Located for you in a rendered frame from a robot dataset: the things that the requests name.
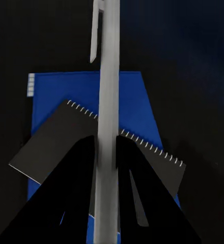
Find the notebook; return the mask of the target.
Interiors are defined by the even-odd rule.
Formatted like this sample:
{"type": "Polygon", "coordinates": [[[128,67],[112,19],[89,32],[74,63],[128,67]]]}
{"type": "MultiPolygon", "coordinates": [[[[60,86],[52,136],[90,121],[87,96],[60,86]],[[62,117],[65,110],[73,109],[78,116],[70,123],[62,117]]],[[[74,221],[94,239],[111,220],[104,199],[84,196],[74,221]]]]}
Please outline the notebook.
{"type": "MultiPolygon", "coordinates": [[[[34,136],[23,146],[23,148],[10,161],[9,165],[17,171],[43,183],[54,168],[59,164],[72,146],[79,140],[94,136],[95,158],[90,197],[89,215],[95,216],[95,191],[97,174],[97,147],[98,147],[98,123],[99,118],[90,114],[84,107],[80,107],[71,100],[65,100],[49,119],[41,126],[34,136]]],[[[183,161],[169,156],[167,153],[154,148],[135,136],[118,130],[118,135],[133,140],[148,160],[162,183],[165,185],[169,195],[176,199],[177,192],[183,178],[186,166],[183,161]]],[[[143,227],[149,227],[149,223],[139,197],[131,170],[129,169],[131,186],[137,223],[143,227]]],[[[118,227],[120,226],[120,201],[118,190],[118,227]]]]}

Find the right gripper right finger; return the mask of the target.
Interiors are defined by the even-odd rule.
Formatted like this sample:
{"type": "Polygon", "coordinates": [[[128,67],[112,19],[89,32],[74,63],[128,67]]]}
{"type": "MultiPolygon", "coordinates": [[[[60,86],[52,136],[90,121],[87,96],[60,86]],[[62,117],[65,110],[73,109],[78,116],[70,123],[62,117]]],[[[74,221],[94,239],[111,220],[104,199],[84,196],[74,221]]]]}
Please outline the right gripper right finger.
{"type": "Polygon", "coordinates": [[[138,145],[118,136],[121,244],[203,244],[138,145]],[[129,169],[149,227],[137,223],[129,169]]]}

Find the folder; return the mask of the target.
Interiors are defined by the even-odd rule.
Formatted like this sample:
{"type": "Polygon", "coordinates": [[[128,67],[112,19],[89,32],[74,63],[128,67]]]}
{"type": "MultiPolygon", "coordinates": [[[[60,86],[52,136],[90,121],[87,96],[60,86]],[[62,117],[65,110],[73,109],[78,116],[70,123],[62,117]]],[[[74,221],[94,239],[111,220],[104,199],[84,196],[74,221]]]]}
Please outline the folder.
{"type": "MultiPolygon", "coordinates": [[[[100,71],[29,73],[23,146],[67,99],[99,115],[100,71]]],[[[140,71],[119,71],[119,128],[164,152],[140,71]]],[[[18,212],[39,184],[21,174],[18,212]]],[[[178,197],[174,200],[179,206],[178,197]]],[[[86,244],[94,242],[94,218],[89,215],[86,244]]],[[[117,232],[117,244],[121,233],[117,232]]]]}

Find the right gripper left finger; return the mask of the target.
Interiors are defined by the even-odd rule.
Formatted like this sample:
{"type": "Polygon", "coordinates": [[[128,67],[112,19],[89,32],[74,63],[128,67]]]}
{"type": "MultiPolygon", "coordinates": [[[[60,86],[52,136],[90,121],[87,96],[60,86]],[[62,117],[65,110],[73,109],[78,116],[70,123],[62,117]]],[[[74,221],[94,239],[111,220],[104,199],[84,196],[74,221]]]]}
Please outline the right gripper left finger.
{"type": "Polygon", "coordinates": [[[86,244],[94,136],[77,141],[0,235],[0,244],[86,244]]]}

